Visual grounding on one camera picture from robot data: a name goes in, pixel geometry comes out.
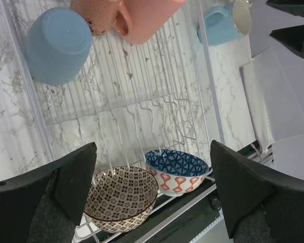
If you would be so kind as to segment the light blue ceramic mug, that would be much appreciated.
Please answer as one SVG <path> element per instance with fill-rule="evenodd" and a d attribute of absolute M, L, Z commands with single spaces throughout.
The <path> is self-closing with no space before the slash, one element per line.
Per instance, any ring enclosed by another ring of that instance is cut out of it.
<path fill-rule="evenodd" d="M 209 46 L 217 46 L 247 36 L 252 28 L 249 7 L 245 1 L 232 1 L 225 6 L 214 6 L 203 16 L 204 26 L 199 26 L 197 35 L 203 42 L 206 31 Z"/>

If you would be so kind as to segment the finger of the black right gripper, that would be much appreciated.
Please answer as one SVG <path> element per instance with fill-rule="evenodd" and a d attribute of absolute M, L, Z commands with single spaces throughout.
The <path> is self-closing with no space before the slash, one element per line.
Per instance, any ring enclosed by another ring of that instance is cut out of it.
<path fill-rule="evenodd" d="M 268 0 L 266 4 L 293 16 L 304 17 L 304 0 Z"/>
<path fill-rule="evenodd" d="M 304 25 L 276 29 L 270 36 L 293 54 L 304 59 Z"/>

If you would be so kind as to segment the light blue tumbler cup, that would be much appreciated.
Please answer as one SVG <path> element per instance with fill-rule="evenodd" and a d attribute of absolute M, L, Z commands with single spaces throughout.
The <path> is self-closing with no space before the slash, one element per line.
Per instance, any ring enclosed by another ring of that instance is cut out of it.
<path fill-rule="evenodd" d="M 43 12 L 29 29 L 24 56 L 32 78 L 51 86 L 72 81 L 85 64 L 92 42 L 87 22 L 69 8 Z"/>

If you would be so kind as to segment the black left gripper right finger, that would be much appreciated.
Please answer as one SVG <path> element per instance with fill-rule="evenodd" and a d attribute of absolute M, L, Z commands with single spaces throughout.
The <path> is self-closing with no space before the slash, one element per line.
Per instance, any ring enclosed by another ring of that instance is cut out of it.
<path fill-rule="evenodd" d="M 304 242 L 304 180 L 213 140 L 210 146 L 227 234 L 234 242 Z"/>

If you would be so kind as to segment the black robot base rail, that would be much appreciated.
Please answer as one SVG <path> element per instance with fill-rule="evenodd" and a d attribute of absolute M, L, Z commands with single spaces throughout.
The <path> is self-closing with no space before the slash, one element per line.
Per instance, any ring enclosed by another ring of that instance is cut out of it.
<path fill-rule="evenodd" d="M 148 219 L 123 234 L 96 231 L 92 242 L 195 242 L 223 219 L 215 183 L 205 180 L 180 197 L 161 195 Z"/>

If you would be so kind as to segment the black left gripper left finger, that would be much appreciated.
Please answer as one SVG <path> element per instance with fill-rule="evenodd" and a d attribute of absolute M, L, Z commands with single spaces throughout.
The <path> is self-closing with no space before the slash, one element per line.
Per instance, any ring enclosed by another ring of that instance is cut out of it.
<path fill-rule="evenodd" d="M 0 242 L 71 242 L 97 158 L 94 142 L 0 181 Z"/>

